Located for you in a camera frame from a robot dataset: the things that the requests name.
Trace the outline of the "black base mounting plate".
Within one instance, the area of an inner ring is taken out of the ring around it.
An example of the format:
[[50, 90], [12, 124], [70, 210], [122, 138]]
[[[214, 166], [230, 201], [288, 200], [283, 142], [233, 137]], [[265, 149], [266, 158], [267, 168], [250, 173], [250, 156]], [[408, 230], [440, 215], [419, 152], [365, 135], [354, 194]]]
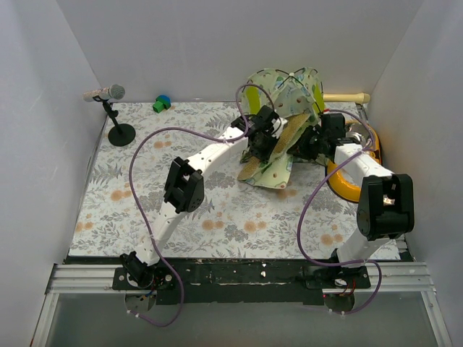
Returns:
[[112, 288], [153, 295], [157, 305], [180, 302], [321, 305], [324, 289], [349, 296], [356, 289], [371, 287], [364, 266], [333, 268], [307, 260], [169, 258], [156, 264], [153, 274], [151, 286], [139, 288], [121, 265], [114, 271]]

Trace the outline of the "green avocado print pet tent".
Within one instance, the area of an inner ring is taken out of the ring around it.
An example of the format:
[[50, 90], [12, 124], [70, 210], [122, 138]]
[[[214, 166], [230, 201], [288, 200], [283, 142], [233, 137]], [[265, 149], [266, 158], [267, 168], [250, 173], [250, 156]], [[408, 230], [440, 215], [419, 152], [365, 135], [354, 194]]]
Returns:
[[296, 144], [308, 127], [318, 124], [319, 114], [325, 109], [318, 70], [303, 67], [285, 72], [266, 68], [251, 74], [247, 84], [239, 91], [242, 110], [253, 114], [261, 106], [273, 106], [286, 123], [280, 128], [281, 136], [267, 162], [251, 155], [250, 149], [243, 152], [245, 166], [237, 179], [254, 187], [285, 189], [294, 160], [289, 148]]

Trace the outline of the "grey head microphone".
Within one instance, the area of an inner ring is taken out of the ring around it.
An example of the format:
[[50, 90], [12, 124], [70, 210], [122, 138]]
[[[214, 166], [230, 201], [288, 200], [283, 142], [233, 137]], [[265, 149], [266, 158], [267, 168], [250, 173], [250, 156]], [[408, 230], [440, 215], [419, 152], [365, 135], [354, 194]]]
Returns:
[[125, 93], [124, 87], [114, 84], [110, 87], [87, 91], [82, 94], [82, 99], [86, 102], [92, 102], [95, 98], [101, 100], [121, 100], [125, 96]]

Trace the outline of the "aluminium frame rail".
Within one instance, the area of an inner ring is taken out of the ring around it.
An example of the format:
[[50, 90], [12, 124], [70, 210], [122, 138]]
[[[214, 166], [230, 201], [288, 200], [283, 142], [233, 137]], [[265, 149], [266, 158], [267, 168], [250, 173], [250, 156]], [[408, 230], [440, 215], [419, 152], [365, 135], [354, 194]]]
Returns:
[[425, 264], [367, 265], [345, 289], [304, 260], [174, 259], [139, 288], [117, 262], [51, 273], [33, 346], [451, 346]]

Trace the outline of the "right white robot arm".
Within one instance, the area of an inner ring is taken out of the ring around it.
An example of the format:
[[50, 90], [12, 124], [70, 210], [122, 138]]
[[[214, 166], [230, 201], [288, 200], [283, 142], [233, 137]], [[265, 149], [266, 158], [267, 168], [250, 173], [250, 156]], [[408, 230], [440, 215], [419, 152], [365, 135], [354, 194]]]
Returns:
[[415, 224], [412, 178], [384, 168], [373, 157], [376, 138], [362, 119], [358, 123], [368, 132], [367, 139], [361, 142], [348, 137], [346, 115], [339, 109], [327, 110], [321, 116], [321, 123], [308, 127], [290, 150], [304, 159], [322, 155], [335, 165], [317, 189], [339, 170], [346, 171], [360, 188], [354, 233], [329, 260], [311, 261], [314, 265], [328, 267], [328, 281], [339, 288], [352, 281], [352, 268], [369, 262], [377, 249], [388, 240], [409, 233]]

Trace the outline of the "steel bowl in stand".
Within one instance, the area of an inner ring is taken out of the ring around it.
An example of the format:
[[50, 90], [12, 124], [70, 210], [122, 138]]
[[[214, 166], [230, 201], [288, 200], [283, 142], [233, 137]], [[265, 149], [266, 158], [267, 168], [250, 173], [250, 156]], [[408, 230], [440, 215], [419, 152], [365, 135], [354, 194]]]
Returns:
[[349, 121], [345, 124], [346, 137], [358, 141], [361, 146], [365, 147], [370, 141], [369, 131], [359, 122]]

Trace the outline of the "green and blue toy block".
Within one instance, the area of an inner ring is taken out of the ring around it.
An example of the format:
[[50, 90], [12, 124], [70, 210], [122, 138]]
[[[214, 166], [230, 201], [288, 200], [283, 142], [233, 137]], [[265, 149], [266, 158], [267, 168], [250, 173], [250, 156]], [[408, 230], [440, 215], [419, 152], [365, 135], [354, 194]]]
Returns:
[[153, 104], [153, 110], [156, 113], [160, 113], [164, 110], [168, 110], [169, 108], [171, 108], [171, 100], [166, 95], [159, 95], [156, 98], [155, 103]]

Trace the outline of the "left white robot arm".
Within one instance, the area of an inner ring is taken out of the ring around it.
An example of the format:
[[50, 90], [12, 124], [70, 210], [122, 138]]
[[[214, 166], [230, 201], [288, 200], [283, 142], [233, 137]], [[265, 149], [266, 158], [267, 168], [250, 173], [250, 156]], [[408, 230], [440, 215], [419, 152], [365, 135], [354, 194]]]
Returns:
[[[167, 127], [154, 131], [140, 143], [129, 165], [129, 185], [145, 221], [148, 236], [137, 245], [135, 251], [120, 257], [130, 282], [136, 288], [145, 289], [153, 283], [156, 263], [166, 262], [161, 254], [166, 242], [179, 222], [203, 203], [207, 177], [230, 157], [245, 149], [256, 154], [260, 160], [269, 159], [286, 123], [287, 120], [281, 118], [272, 108], [263, 106], [255, 115], [243, 115], [233, 120], [217, 138], [180, 127]], [[132, 172], [143, 145], [151, 137], [170, 130], [193, 134], [211, 140], [213, 144], [187, 159], [173, 159], [164, 185], [161, 207], [155, 218], [155, 227], [152, 228], [135, 192]]]

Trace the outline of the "floral patterned tablecloth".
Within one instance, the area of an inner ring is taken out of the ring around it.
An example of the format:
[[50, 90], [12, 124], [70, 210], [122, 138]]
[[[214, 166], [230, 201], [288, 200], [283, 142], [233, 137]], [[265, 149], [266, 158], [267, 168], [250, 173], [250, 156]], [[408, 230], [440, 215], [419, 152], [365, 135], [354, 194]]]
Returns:
[[[217, 137], [238, 111], [233, 103], [175, 103], [156, 113], [150, 103], [118, 103], [121, 123], [137, 132], [134, 142], [114, 147], [101, 141], [69, 249], [72, 257], [117, 257], [131, 252], [148, 230], [132, 196], [129, 165], [146, 137], [167, 127]], [[135, 159], [135, 192], [152, 228], [173, 159], [187, 158], [207, 140], [181, 131], [151, 137]], [[357, 207], [327, 186], [317, 189], [324, 169], [296, 163], [285, 189], [252, 187], [237, 180], [238, 157], [228, 159], [205, 182], [202, 205], [177, 226], [165, 257], [324, 259], [356, 229]]]

